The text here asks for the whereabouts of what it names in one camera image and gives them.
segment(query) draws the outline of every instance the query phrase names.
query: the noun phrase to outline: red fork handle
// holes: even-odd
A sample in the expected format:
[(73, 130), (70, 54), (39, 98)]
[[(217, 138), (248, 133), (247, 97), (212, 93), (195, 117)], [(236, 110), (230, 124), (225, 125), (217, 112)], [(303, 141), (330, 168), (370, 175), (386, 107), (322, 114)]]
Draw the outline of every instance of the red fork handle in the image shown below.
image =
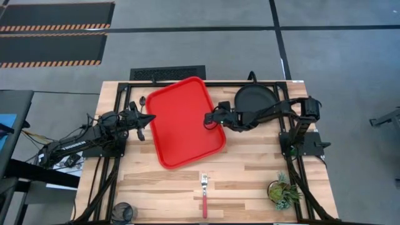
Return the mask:
[(206, 195), (202, 196), (202, 217), (204, 219), (207, 218), (207, 196)]

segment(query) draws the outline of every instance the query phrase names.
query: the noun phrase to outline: black frying pan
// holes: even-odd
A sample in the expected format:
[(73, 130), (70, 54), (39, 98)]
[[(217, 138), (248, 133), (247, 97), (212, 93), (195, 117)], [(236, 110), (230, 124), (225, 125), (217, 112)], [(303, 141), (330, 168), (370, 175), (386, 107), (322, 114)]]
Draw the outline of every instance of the black frying pan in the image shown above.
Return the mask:
[(243, 86), (235, 95), (236, 112), (256, 112), (277, 103), (276, 95), (266, 86), (257, 83), (256, 75), (250, 72), (247, 80), (253, 84)]

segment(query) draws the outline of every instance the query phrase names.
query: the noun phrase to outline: red tray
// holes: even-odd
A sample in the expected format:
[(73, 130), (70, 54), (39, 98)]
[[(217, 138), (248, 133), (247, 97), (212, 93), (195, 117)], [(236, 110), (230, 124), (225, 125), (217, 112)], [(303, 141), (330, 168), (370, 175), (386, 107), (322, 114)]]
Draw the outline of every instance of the red tray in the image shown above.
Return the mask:
[(222, 127), (207, 130), (203, 126), (204, 114), (213, 108), (206, 85), (198, 77), (189, 77), (147, 97), (147, 112), (156, 115), (150, 127), (162, 166), (174, 169), (224, 147)]

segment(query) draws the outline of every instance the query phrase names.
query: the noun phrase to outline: orange striped tape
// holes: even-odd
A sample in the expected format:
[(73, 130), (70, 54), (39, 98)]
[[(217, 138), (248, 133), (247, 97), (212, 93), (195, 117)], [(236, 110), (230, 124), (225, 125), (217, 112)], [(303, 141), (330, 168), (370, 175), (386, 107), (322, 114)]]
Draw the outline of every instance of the orange striped tape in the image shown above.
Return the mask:
[(71, 34), (0, 34), (0, 38), (83, 36), (83, 35), (107, 35), (107, 33), (106, 32), (87, 32), (87, 33), (71, 33)]
[(70, 24), (39, 26), (0, 26), (0, 31), (62, 31), (67, 29), (107, 29), (110, 24)]
[(31, 67), (58, 67), (58, 66), (98, 66), (100, 60), (80, 61), (49, 61), (49, 62), (4, 62), (0, 68), (31, 68)]

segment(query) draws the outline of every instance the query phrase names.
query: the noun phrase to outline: frying pan handle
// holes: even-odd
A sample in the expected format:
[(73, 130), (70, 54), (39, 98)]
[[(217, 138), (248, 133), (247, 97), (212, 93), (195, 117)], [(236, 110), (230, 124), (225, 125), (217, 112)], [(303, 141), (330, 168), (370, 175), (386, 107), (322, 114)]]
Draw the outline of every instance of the frying pan handle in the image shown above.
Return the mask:
[(257, 84), (257, 77), (253, 71), (250, 71), (249, 77), (247, 78), (248, 81), (253, 80), (254, 84)]

